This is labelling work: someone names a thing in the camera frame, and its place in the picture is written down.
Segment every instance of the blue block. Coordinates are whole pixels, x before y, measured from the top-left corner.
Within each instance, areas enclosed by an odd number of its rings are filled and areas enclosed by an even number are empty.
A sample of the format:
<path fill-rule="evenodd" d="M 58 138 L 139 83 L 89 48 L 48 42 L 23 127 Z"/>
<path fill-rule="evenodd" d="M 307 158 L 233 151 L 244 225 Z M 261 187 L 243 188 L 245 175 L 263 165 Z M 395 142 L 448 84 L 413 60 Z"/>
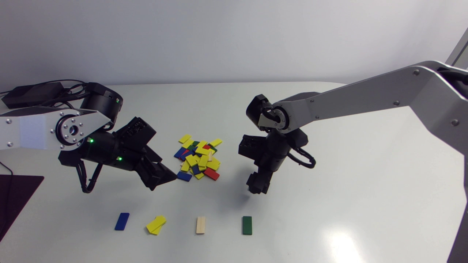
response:
<path fill-rule="evenodd" d="M 176 158 L 180 158 L 183 154 L 183 152 L 185 152 L 186 149 L 184 148 L 180 148 L 180 150 L 177 151 L 177 153 L 174 154 L 174 157 Z"/>
<path fill-rule="evenodd" d="M 186 174 L 184 172 L 179 172 L 177 174 L 177 178 L 189 182 L 190 179 L 192 179 L 192 175 L 191 174 Z"/>
<path fill-rule="evenodd" d="M 185 157 L 189 156 L 189 155 L 194 155 L 195 152 L 194 151 L 188 151 L 186 154 L 182 155 L 180 157 L 180 159 L 182 159 L 183 161 L 185 161 Z"/>
<path fill-rule="evenodd" d="M 193 174 L 195 174 L 195 175 L 201 173 L 200 169 L 198 168 L 198 164 L 195 165 L 194 167 L 192 167 L 192 170 L 193 170 Z"/>
<path fill-rule="evenodd" d="M 130 213 L 120 213 L 115 230 L 124 230 Z"/>

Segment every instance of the white wall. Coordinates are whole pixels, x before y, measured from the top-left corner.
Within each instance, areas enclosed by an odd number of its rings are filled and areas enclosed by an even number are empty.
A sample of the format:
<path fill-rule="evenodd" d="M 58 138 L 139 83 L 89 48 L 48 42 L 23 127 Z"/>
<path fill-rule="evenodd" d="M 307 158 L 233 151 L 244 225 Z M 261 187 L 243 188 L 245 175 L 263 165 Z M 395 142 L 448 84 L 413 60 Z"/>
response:
<path fill-rule="evenodd" d="M 0 89 L 103 84 L 352 82 L 445 61 L 459 0 L 0 0 Z"/>

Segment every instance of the black power adapter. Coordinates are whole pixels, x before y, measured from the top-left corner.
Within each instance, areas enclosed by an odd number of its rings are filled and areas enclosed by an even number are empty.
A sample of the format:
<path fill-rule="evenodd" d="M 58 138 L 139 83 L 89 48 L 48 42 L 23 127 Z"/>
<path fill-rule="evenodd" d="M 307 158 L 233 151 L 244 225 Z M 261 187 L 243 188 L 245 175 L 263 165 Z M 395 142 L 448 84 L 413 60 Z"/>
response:
<path fill-rule="evenodd" d="M 64 91 L 60 82 L 18 86 L 4 96 L 2 101 L 9 109 L 25 108 L 58 98 Z"/>

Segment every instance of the yellow block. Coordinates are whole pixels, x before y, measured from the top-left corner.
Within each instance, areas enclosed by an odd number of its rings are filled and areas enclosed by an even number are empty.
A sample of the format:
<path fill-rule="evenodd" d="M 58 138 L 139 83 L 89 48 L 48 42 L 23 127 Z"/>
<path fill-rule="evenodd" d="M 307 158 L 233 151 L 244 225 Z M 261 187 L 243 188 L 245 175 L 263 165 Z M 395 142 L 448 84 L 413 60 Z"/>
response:
<path fill-rule="evenodd" d="M 182 144 L 182 148 L 187 149 L 190 145 L 192 145 L 193 142 L 194 142 L 194 140 L 188 139 L 186 142 L 184 142 L 184 143 Z"/>
<path fill-rule="evenodd" d="M 193 155 L 185 157 L 185 160 L 189 163 L 190 167 L 194 167 L 195 165 L 197 165 L 197 160 L 195 159 L 195 157 L 193 157 Z"/>
<path fill-rule="evenodd" d="M 220 164 L 219 163 L 215 163 L 215 162 L 212 162 L 212 161 L 209 161 L 207 164 L 206 164 L 206 167 L 209 167 L 213 170 L 218 170 Z"/>
<path fill-rule="evenodd" d="M 198 166 L 206 166 L 207 162 L 208 162 L 208 155 L 202 155 L 202 157 L 200 157 L 200 161 L 198 162 Z"/>
<path fill-rule="evenodd" d="M 203 149 L 201 147 L 198 147 L 197 150 L 195 151 L 195 153 L 199 153 L 199 154 L 202 154 L 202 155 L 208 155 L 210 153 L 210 151 L 208 151 L 207 149 Z"/>
<path fill-rule="evenodd" d="M 153 233 L 157 228 L 161 227 L 166 223 L 166 218 L 164 216 L 157 216 L 151 223 L 146 225 L 146 228 L 150 233 Z"/>
<path fill-rule="evenodd" d="M 214 156 L 212 157 L 211 162 L 221 164 L 221 162 L 218 159 L 216 159 Z"/>
<path fill-rule="evenodd" d="M 198 144 L 197 144 L 197 147 L 198 148 L 203 148 L 203 146 L 205 146 L 208 142 L 207 141 L 200 141 Z"/>
<path fill-rule="evenodd" d="M 220 145 L 223 141 L 221 139 L 216 139 L 212 142 L 210 142 L 210 145 L 213 146 L 213 147 L 216 147 L 218 145 Z"/>
<path fill-rule="evenodd" d="M 198 175 L 195 175 L 195 177 L 200 180 L 204 175 L 204 173 L 199 173 Z"/>
<path fill-rule="evenodd" d="M 153 230 L 151 234 L 158 235 L 159 232 L 161 231 L 162 226 L 158 227 L 157 229 Z"/>
<path fill-rule="evenodd" d="M 183 162 L 183 165 L 182 165 L 182 168 L 180 168 L 180 170 L 182 172 L 188 172 L 189 171 L 189 168 L 190 168 L 190 164 L 189 162 L 187 162 L 187 160 L 185 160 L 185 162 Z"/>
<path fill-rule="evenodd" d="M 190 138 L 192 138 L 192 136 L 190 134 L 185 134 L 182 138 L 180 138 L 179 142 L 180 143 L 185 143 Z"/>

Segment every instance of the pile of blocks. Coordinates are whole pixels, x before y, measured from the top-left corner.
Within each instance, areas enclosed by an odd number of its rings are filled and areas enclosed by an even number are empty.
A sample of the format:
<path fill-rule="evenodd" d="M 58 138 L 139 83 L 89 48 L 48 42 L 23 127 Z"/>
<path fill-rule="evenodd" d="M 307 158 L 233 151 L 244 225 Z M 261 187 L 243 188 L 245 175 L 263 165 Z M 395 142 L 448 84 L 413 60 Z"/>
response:
<path fill-rule="evenodd" d="M 180 159 L 183 163 L 177 178 L 188 182 L 192 175 L 199 180 L 206 175 L 216 181 L 219 178 L 216 171 L 219 169 L 221 162 L 213 155 L 218 151 L 215 147 L 223 141 L 216 139 L 208 143 L 203 140 L 194 141 L 191 138 L 192 136 L 186 134 L 179 140 L 182 147 L 175 153 L 174 157 Z"/>
<path fill-rule="evenodd" d="M 164 216 L 157 216 L 151 221 L 148 225 L 146 225 L 146 229 L 148 232 L 153 235 L 158 235 L 161 231 L 162 226 L 166 223 L 166 218 Z"/>

